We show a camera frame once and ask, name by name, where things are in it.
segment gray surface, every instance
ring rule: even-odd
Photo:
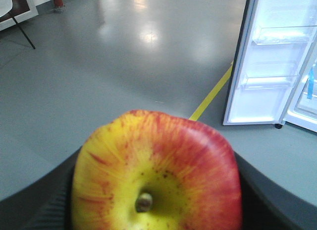
[[[14,28],[0,34],[0,57],[7,58],[0,67],[0,199],[127,110],[188,118],[227,70],[245,0],[136,2],[75,0],[62,14],[29,20],[23,28],[36,50]],[[2,49],[8,43],[17,45],[12,56]],[[226,90],[200,121],[271,180],[317,205],[316,134],[292,126],[223,127]]]

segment apple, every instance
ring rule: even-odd
[[[238,230],[233,150],[203,123],[129,111],[82,146],[71,211],[75,230]]]

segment white chair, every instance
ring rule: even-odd
[[[17,25],[17,27],[20,29],[20,31],[22,32],[22,34],[25,36],[25,38],[28,40],[28,42],[30,43],[30,45],[32,46],[33,49],[35,49],[35,46],[33,45],[33,43],[31,42],[31,40],[29,39],[29,37],[26,35],[26,33],[24,32],[24,30],[21,28],[21,26],[19,25],[19,23],[16,21],[16,19],[14,18],[14,16],[12,15],[12,13],[10,13],[10,11],[12,10],[12,0],[0,0],[0,17],[8,14],[15,22],[15,24]]]

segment chair leg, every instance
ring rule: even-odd
[[[14,16],[12,16],[12,14],[10,12],[8,12],[8,14],[11,16],[11,18],[14,20],[15,24],[18,26],[18,28],[20,29],[20,31],[22,32],[22,34],[25,36],[25,38],[28,40],[28,42],[30,43],[30,45],[32,46],[33,49],[35,49],[34,44],[31,42],[31,40],[29,39],[29,37],[26,35],[26,33],[24,32],[24,30],[21,28],[20,24],[15,20]]]

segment refrigerator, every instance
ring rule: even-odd
[[[247,0],[224,125],[317,132],[317,0]]]

